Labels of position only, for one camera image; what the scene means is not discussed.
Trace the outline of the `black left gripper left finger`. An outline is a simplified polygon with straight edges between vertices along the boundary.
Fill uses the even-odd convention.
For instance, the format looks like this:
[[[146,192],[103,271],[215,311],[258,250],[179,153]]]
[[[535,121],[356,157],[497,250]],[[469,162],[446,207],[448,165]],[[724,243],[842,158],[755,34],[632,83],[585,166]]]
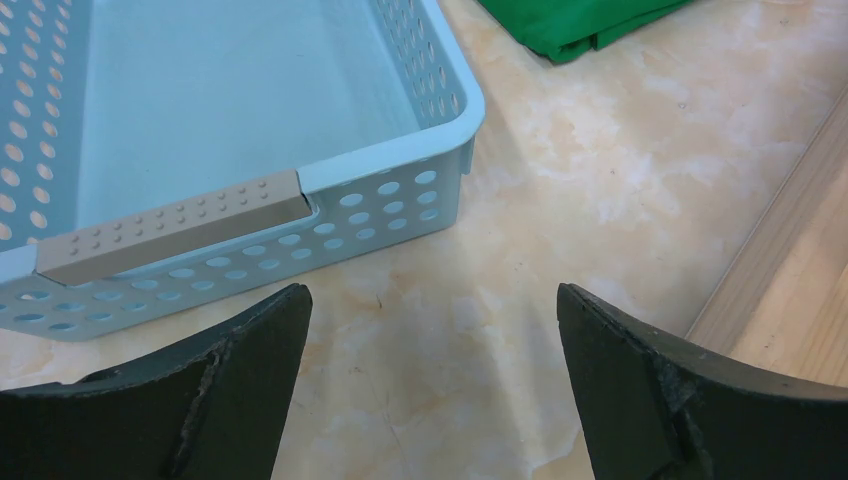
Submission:
[[[70,384],[1,394],[5,479],[268,479],[313,299],[292,284]]]

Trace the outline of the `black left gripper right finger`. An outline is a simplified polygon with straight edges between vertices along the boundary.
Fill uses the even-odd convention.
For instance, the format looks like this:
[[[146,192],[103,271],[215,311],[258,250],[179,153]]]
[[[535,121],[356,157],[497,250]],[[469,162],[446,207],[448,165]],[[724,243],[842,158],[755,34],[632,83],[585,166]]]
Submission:
[[[847,391],[757,368],[557,291],[571,388],[598,479],[843,479]]]

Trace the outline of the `light blue plastic basket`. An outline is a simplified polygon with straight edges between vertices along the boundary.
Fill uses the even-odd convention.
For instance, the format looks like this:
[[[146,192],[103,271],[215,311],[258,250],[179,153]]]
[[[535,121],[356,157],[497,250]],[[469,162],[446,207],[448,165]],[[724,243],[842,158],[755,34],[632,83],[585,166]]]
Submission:
[[[435,1],[5,1],[1,326],[101,335],[452,225]]]

